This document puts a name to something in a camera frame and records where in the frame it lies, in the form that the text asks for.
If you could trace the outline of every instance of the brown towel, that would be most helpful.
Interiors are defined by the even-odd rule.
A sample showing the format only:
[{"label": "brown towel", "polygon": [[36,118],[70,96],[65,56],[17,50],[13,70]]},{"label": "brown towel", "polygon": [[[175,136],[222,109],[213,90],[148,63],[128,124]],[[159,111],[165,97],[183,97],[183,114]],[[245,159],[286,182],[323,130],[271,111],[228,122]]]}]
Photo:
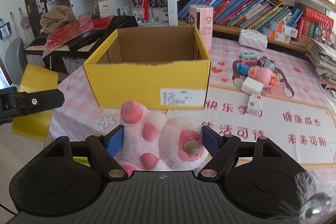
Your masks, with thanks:
[{"label": "brown towel", "polygon": [[40,24],[44,33],[56,32],[60,27],[76,20],[70,7],[59,5],[51,9],[44,15],[41,15]]}]

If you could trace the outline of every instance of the gray chair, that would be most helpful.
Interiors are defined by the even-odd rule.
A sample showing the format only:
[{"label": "gray chair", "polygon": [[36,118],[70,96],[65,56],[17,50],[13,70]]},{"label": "gray chair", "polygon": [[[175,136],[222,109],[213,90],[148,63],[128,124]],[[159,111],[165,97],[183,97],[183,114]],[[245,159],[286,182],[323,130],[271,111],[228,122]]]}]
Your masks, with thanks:
[{"label": "gray chair", "polygon": [[25,47],[20,37],[15,38],[5,54],[5,63],[13,85],[20,86],[23,72],[28,64]]}]

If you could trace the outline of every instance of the crosshair logo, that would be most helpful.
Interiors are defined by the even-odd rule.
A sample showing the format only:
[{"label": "crosshair logo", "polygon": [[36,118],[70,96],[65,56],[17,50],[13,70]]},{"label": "crosshair logo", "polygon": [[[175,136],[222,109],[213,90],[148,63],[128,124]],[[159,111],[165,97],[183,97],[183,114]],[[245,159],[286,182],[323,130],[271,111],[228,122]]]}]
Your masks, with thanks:
[{"label": "crosshair logo", "polygon": [[159,176],[159,179],[162,179],[162,180],[165,180],[165,179],[167,179],[167,178],[168,178],[168,176],[167,176],[167,175],[164,175],[164,174]]}]

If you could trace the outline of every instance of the pink toy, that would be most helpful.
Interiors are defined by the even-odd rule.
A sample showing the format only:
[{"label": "pink toy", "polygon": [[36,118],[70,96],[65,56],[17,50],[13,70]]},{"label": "pink toy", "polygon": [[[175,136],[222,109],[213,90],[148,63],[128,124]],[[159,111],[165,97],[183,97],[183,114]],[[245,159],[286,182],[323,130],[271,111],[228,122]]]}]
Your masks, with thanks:
[{"label": "pink toy", "polygon": [[169,119],[128,100],[121,106],[120,124],[124,126],[124,139],[115,159],[128,175],[134,170],[193,170],[208,155],[197,121]]},{"label": "pink toy", "polygon": [[267,88],[270,85],[273,73],[269,68],[253,66],[249,69],[247,75],[258,82],[263,83],[264,87]]}]

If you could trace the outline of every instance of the floor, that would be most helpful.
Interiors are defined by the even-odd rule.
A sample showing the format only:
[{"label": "floor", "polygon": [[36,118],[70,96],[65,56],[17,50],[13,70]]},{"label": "floor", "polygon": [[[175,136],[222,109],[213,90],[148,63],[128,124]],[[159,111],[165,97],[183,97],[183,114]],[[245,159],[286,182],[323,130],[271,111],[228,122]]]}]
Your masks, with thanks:
[{"label": "floor", "polygon": [[[11,124],[0,126],[0,203],[17,212],[9,195],[12,177],[41,151],[41,142],[11,133]],[[13,215],[0,208],[0,224],[7,223]]]}]

